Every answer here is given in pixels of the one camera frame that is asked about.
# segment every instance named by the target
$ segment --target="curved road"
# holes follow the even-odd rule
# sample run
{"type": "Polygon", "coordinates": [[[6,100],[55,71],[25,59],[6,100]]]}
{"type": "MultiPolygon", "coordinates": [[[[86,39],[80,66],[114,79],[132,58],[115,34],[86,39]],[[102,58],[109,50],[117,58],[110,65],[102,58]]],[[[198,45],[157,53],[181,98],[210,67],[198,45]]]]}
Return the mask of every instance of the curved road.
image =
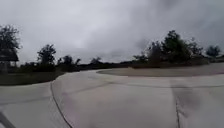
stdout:
{"type": "Polygon", "coordinates": [[[1,87],[0,110],[16,128],[223,128],[223,85],[224,75],[68,73],[50,83],[1,87]]]}

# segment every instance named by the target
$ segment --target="treeline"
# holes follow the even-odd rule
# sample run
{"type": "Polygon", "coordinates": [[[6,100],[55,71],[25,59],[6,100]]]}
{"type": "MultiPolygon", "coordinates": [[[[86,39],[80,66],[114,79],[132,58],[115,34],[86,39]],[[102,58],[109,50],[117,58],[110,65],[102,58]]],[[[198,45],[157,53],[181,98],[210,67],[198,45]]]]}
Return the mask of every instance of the treeline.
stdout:
{"type": "Polygon", "coordinates": [[[223,62],[219,46],[209,46],[203,53],[194,38],[183,40],[174,30],[170,31],[163,41],[149,44],[140,55],[134,56],[137,63],[134,67],[176,67],[203,65],[210,62],[223,62]]]}
{"type": "Polygon", "coordinates": [[[183,40],[174,30],[170,31],[163,41],[149,42],[148,47],[140,55],[133,56],[133,60],[108,63],[102,62],[100,57],[93,58],[89,64],[81,64],[81,58],[74,60],[70,55],[55,60],[54,45],[47,44],[37,52],[37,62],[30,62],[17,67],[11,62],[18,61],[17,51],[21,48],[17,34],[19,31],[13,26],[0,26],[0,67],[10,67],[12,72],[73,72],[89,69],[106,68],[162,68],[176,66],[203,65],[210,62],[223,62],[219,46],[200,47],[195,39],[183,40]]]}

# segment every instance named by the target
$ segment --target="ground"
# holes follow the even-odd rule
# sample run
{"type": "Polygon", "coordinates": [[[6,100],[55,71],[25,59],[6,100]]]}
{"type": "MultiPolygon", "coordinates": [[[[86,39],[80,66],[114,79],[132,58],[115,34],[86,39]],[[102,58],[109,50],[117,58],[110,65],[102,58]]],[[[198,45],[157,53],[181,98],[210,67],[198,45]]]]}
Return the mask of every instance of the ground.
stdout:
{"type": "Polygon", "coordinates": [[[0,86],[28,85],[49,82],[61,74],[61,72],[0,74],[0,86]]]}
{"type": "Polygon", "coordinates": [[[188,77],[188,76],[207,76],[224,74],[224,63],[214,63],[196,67],[181,67],[168,69],[109,69],[99,71],[101,74],[111,74],[119,76],[147,76],[147,77],[188,77]]]}
{"type": "MultiPolygon", "coordinates": [[[[222,65],[195,72],[218,74],[222,65]]],[[[16,128],[223,128],[223,78],[66,73],[53,82],[0,87],[0,112],[16,128]]]]}

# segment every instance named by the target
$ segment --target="cloud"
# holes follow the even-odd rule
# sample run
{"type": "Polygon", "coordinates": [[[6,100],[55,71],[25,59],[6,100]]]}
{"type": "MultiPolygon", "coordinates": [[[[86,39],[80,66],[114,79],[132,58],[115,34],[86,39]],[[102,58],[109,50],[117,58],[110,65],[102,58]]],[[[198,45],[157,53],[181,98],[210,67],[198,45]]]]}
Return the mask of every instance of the cloud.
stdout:
{"type": "Polygon", "coordinates": [[[57,57],[84,61],[130,59],[142,40],[161,40],[169,30],[224,48],[222,0],[0,0],[0,24],[20,30],[21,62],[54,44],[57,57]]]}

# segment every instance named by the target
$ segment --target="overcast sky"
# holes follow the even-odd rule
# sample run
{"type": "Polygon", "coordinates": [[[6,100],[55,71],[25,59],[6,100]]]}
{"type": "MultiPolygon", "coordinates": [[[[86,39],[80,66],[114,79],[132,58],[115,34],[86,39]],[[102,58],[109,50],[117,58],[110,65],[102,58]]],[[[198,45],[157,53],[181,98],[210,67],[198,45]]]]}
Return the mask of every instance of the overcast sky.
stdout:
{"type": "Polygon", "coordinates": [[[224,49],[223,7],[223,0],[0,0],[0,25],[20,31],[21,62],[36,61],[49,43],[57,58],[119,61],[173,29],[224,49]]]}

